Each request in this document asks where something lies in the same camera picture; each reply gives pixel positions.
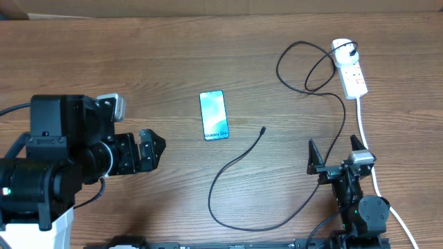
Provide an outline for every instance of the white power strip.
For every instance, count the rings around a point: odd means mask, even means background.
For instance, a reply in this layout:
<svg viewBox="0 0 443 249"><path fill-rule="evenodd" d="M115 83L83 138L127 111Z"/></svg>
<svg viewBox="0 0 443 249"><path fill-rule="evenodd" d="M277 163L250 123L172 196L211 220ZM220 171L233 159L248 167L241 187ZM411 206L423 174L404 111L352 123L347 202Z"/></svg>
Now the white power strip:
<svg viewBox="0 0 443 249"><path fill-rule="evenodd" d="M335 39L332 41L331 48L336 47L351 42L349 39ZM363 73L361 72L359 64L359 52L356 52L353 56L350 52L354 50L354 44L348 44L334 51L334 63L338 68L338 74L340 75L340 81L345 92L346 99L356 100L357 105L357 121L359 123L360 136L366 149L369 149L366 142L365 134L363 131L363 122L361 121L361 105L360 97L368 93L368 88L366 87L365 79L363 78ZM381 197L379 187L377 185L377 177L375 176L375 167L372 167L371 171L372 182L374 183L374 190L377 196ZM406 224L401 220L397 212L390 207L390 211L395 216L395 218L400 222L400 225L408 235L410 242L412 243L414 249L418 249L418 245L414 240L414 237L410 233Z"/></svg>

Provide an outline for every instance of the white cable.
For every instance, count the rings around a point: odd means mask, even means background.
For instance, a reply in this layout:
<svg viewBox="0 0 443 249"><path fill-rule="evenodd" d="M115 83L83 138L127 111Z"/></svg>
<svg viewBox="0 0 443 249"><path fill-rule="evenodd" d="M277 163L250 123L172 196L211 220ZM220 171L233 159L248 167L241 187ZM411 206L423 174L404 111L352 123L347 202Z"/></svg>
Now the white cable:
<svg viewBox="0 0 443 249"><path fill-rule="evenodd" d="M357 101L357 122L359 123L360 137L361 137L361 140L363 141L363 145L365 145L366 149L369 149L368 144L366 142L365 134L363 131L363 124L362 124L363 122L361 121L360 97L357 97L356 101ZM377 177L375 176L375 167L372 167L371 175L372 175L372 182L374 183L375 193L377 194L378 197L381 197L379 186L377 184ZM418 245L417 245L417 243L415 243L413 235L409 232L408 227L406 227L406 224L400 218L399 214L397 214L397 212L392 208L392 206L390 207L389 210L392 212L392 214L395 216L395 218L397 218L397 220L400 222L400 225L402 226L402 228L404 229L404 231L408 235L410 242L413 244L414 249L418 249Z"/></svg>

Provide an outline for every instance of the wood grain surface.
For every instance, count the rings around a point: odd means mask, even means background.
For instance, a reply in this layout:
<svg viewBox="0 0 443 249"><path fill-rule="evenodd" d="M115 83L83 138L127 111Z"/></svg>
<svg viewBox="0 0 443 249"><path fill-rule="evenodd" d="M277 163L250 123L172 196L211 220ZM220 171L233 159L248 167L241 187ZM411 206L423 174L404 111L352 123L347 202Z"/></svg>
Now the wood grain surface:
<svg viewBox="0 0 443 249"><path fill-rule="evenodd" d="M336 211L331 187L321 186L291 222L269 232L241 232L216 224L207 208L215 174L267 128L255 149L227 170L213 192L223 222L263 228L286 219L310 195L316 177L306 175L308 140L322 155L343 117L335 98L290 91L275 76L281 52L305 40L328 49L333 39L359 43L369 88L362 99L368 144L377 156L382 194L422 248L443 248L443 14L276 15L173 17L0 23L0 109L29 102L34 94L118 92L128 102L119 133L153 129L167 141L159 168L107 179L104 195L75 211L74 248L104 243L114 235L142 234L148 241L179 243L288 241L307 237ZM283 78L302 83L323 56L293 49ZM332 72L324 61L318 86ZM230 138L205 142L199 93L223 90ZM336 77L324 88L343 95ZM355 101L344 100L346 125L328 164L351 150L358 134ZM0 156L29 128L29 110L0 119ZM374 194L372 181L361 181ZM91 198L98 185L76 196ZM317 237L340 229L337 219ZM393 248L411 248L390 215Z"/></svg>

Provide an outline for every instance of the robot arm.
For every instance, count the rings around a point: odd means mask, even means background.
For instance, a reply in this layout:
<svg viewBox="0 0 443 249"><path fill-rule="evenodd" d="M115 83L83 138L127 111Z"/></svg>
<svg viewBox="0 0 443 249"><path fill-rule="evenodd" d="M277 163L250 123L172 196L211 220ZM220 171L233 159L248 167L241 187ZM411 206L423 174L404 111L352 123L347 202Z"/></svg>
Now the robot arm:
<svg viewBox="0 0 443 249"><path fill-rule="evenodd" d="M74 196L82 184L157 168L165 140L143 129L137 147L132 133L115 134L114 123L124 115L125 101L115 93L97 99L33 96L30 133L22 134L0 159L0 244L4 248L22 248L26 243L69 248ZM16 158L23 146L26 158Z"/></svg>

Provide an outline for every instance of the power strip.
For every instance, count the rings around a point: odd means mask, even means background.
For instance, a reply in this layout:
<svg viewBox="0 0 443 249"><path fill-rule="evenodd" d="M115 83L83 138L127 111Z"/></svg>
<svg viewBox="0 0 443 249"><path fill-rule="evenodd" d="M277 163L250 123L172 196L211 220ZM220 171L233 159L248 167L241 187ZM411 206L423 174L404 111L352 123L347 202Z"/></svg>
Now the power strip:
<svg viewBox="0 0 443 249"><path fill-rule="evenodd" d="M342 44L351 42L349 39L335 39L331 48L335 49ZM340 75L340 81L347 100L355 100L368 92L363 72L359 64L359 52L350 55L354 44L348 44L334 51L334 63Z"/></svg>

